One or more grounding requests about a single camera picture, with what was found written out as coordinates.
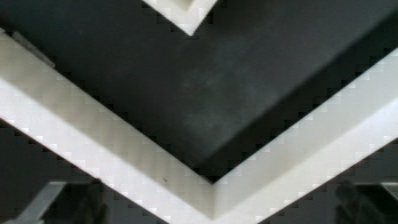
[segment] v-shaped structure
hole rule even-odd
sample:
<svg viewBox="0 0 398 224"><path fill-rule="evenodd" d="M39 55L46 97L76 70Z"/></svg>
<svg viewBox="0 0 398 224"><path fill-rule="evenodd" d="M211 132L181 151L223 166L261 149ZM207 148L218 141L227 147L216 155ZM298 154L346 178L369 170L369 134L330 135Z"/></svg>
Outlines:
<svg viewBox="0 0 398 224"><path fill-rule="evenodd" d="M216 0L143 0L188 35L206 18Z"/></svg>
<svg viewBox="0 0 398 224"><path fill-rule="evenodd" d="M398 137L396 73L398 51L213 185L5 34L0 118L170 224L254 224Z"/></svg>

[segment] white frame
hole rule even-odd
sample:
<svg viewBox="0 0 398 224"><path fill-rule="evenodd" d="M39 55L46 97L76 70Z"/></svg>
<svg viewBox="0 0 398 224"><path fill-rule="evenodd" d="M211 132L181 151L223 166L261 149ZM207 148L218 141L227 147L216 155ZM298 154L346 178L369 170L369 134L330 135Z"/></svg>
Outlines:
<svg viewBox="0 0 398 224"><path fill-rule="evenodd" d="M143 0L143 2L191 36L216 0Z"/></svg>
<svg viewBox="0 0 398 224"><path fill-rule="evenodd" d="M211 185L0 34L0 118L170 224L254 224L398 137L398 50Z"/></svg>

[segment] white ledge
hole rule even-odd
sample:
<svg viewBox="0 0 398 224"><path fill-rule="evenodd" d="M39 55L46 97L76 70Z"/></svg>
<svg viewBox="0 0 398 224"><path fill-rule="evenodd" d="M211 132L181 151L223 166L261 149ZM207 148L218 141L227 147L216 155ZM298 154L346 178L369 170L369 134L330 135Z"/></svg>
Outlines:
<svg viewBox="0 0 398 224"><path fill-rule="evenodd" d="M216 0L143 0L143 2L184 33L193 35Z"/></svg>
<svg viewBox="0 0 398 224"><path fill-rule="evenodd" d="M398 51L209 185L0 34L0 118L170 224L254 224L398 137Z"/></svg>

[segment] white edge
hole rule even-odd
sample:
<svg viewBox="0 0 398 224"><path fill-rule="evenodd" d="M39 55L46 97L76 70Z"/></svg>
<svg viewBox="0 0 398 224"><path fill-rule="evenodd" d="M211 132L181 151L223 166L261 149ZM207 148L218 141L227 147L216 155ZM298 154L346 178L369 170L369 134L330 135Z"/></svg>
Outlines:
<svg viewBox="0 0 398 224"><path fill-rule="evenodd" d="M191 36L216 0L143 0L143 2Z"/></svg>
<svg viewBox="0 0 398 224"><path fill-rule="evenodd" d="M170 224L257 223L398 137L398 52L211 186L0 35L0 118Z"/></svg>

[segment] dark gray ceiling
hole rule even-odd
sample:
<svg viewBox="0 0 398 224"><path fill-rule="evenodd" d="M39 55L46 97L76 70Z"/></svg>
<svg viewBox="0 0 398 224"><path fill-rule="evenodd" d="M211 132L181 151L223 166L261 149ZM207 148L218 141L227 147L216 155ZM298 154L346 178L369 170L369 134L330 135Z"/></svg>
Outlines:
<svg viewBox="0 0 398 224"><path fill-rule="evenodd" d="M193 37L142 1L1 0L0 16L63 76L216 180L398 46L396 6L220 1Z"/></svg>

